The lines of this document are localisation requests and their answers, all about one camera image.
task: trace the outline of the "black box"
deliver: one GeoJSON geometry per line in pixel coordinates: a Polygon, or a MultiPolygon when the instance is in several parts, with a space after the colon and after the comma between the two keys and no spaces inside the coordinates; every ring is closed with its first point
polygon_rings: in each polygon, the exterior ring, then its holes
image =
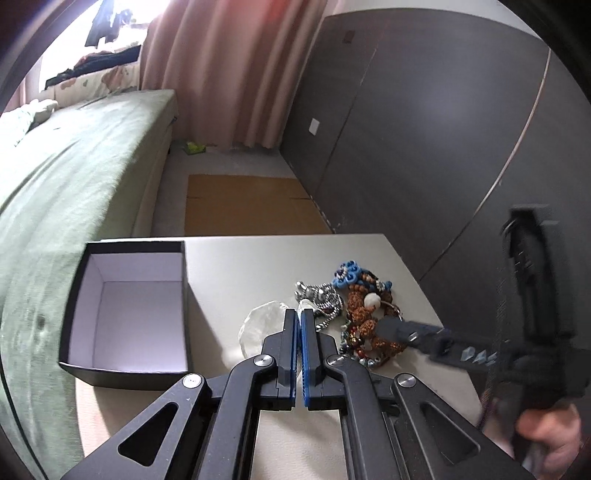
{"type": "Polygon", "coordinates": [[[166,390],[193,370],[186,293],[182,241],[86,244],[59,365],[95,387],[166,390]]]}

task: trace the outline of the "green blanket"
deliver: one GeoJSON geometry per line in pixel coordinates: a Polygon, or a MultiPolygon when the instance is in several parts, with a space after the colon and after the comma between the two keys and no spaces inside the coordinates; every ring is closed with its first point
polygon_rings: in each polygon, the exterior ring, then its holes
{"type": "Polygon", "coordinates": [[[36,478],[81,460],[74,378],[57,365],[70,283],[87,241],[129,237],[176,114],[174,91],[57,111],[0,158],[0,424],[36,478]]]}

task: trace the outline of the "table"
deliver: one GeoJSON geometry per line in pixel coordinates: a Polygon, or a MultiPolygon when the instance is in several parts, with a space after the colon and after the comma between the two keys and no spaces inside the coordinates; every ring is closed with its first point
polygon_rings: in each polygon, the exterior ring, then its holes
{"type": "MultiPolygon", "coordinates": [[[[187,237],[190,341],[194,364],[206,378],[229,372],[243,360],[238,330],[248,313],[271,300],[297,307],[296,281],[331,279],[344,261],[356,260],[394,284],[394,301],[408,320],[441,325],[401,258],[383,235],[187,237]]],[[[340,342],[339,319],[326,330],[340,342]]],[[[434,365],[407,349],[376,373],[410,372],[473,423],[480,402],[465,372],[434,365]]],[[[342,480],[346,467],[336,411],[309,412],[301,389],[291,412],[261,413],[253,479],[342,480]]],[[[91,387],[76,380],[80,435],[85,455],[97,448],[159,392],[91,387]]]]}

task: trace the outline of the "wall outlet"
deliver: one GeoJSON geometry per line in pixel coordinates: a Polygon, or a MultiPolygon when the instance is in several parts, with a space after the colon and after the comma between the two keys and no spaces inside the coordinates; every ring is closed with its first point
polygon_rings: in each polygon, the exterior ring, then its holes
{"type": "Polygon", "coordinates": [[[313,118],[310,122],[310,128],[308,129],[308,132],[310,132],[312,135],[316,135],[316,132],[318,131],[318,125],[320,125],[320,122],[316,118],[313,118]]]}

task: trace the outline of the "pink curtain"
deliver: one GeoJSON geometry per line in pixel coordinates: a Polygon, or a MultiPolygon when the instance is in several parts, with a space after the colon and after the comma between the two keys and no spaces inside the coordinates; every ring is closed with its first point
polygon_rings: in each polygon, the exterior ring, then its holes
{"type": "Polygon", "coordinates": [[[148,29],[141,89],[176,90],[176,138],[276,147],[325,5],[172,0],[148,29]]]}
{"type": "Polygon", "coordinates": [[[15,108],[19,108],[20,106],[31,102],[31,100],[39,94],[39,77],[41,74],[42,59],[43,57],[37,60],[29,73],[27,73],[27,76],[24,77],[21,84],[18,86],[17,91],[14,92],[8,101],[8,104],[4,109],[5,112],[10,112],[15,108]]]}

